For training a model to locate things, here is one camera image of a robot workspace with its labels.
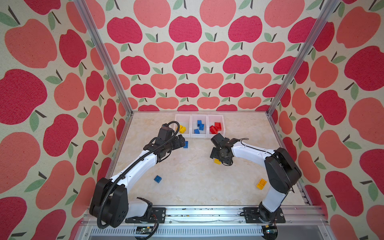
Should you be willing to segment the red long lego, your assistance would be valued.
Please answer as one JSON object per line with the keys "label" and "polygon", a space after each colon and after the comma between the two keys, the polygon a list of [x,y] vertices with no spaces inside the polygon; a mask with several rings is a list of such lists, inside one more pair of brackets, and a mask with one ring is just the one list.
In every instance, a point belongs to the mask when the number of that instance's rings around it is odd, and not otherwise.
{"label": "red long lego", "polygon": [[218,134],[218,129],[215,127],[215,126],[210,126],[210,134],[212,134],[212,135],[216,135],[216,134]]}

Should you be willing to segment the small blue lego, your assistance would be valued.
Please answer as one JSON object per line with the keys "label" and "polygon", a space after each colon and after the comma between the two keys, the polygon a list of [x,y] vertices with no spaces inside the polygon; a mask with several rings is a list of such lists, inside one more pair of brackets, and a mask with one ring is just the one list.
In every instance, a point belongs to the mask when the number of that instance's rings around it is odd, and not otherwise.
{"label": "small blue lego", "polygon": [[154,178],[154,181],[156,182],[156,183],[160,183],[161,182],[161,180],[162,180],[162,178],[160,177],[160,176],[156,176],[155,178]]}

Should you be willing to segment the orange yellow lego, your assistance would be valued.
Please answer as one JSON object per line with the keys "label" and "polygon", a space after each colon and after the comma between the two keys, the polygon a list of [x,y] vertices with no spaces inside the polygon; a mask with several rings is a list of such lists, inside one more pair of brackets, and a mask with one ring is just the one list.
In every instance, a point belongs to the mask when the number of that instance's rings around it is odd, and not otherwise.
{"label": "orange yellow lego", "polygon": [[266,186],[267,184],[267,181],[264,180],[264,179],[260,179],[256,185],[256,187],[259,189],[259,190],[263,190],[264,187]]}

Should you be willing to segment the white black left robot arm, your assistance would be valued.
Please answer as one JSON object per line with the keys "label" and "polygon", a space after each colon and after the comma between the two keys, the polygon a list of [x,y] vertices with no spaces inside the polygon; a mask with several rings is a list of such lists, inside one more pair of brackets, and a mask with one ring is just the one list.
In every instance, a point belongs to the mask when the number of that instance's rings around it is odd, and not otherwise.
{"label": "white black left robot arm", "polygon": [[171,140],[153,138],[137,159],[118,175],[110,179],[101,178],[96,184],[90,206],[90,214],[97,218],[98,228],[116,228],[126,219],[152,221],[152,202],[138,197],[129,203],[129,192],[144,173],[164,160],[166,154],[183,148],[185,141],[182,135]]}

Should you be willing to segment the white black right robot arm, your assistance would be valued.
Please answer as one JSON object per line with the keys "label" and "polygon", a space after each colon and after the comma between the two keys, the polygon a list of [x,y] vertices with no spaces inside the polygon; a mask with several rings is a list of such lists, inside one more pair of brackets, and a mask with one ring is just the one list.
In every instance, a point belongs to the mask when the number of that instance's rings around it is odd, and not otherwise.
{"label": "white black right robot arm", "polygon": [[240,139],[228,139],[218,134],[211,139],[214,144],[210,158],[225,166],[233,164],[233,158],[242,158],[264,167],[267,171],[270,189],[259,205],[259,219],[263,223],[275,220],[289,191],[302,177],[302,172],[284,148],[261,149],[245,144]]}

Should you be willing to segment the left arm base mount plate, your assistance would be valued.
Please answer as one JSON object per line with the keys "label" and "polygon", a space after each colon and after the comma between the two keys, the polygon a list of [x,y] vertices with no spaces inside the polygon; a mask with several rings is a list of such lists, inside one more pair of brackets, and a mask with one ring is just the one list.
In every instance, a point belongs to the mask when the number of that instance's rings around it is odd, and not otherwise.
{"label": "left arm base mount plate", "polygon": [[127,224],[152,224],[158,221],[160,224],[165,223],[166,208],[151,207],[142,217],[126,218]]}

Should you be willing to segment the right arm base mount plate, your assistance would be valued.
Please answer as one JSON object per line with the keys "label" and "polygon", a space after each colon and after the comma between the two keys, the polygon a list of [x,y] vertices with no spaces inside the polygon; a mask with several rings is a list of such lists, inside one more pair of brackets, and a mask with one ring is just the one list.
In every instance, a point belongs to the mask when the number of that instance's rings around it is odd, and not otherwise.
{"label": "right arm base mount plate", "polygon": [[247,224],[284,224],[286,223],[285,215],[281,208],[277,208],[275,212],[258,207],[243,208],[240,216],[244,217]]}

